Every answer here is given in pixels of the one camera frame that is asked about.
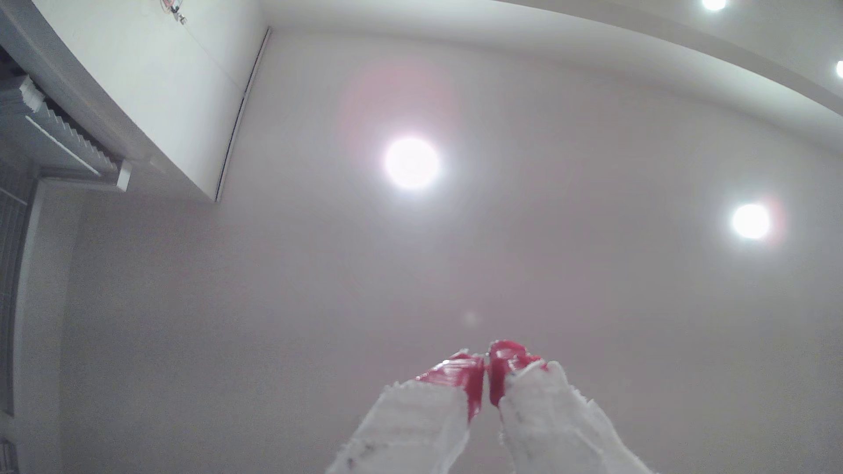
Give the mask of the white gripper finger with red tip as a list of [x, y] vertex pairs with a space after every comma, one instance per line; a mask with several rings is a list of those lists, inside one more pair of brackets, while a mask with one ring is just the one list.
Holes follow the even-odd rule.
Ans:
[[460, 351], [387, 385], [326, 473], [448, 473], [479, 414], [486, 357]]
[[489, 348], [490, 403], [515, 473], [652, 473], [557, 361], [510, 340]]

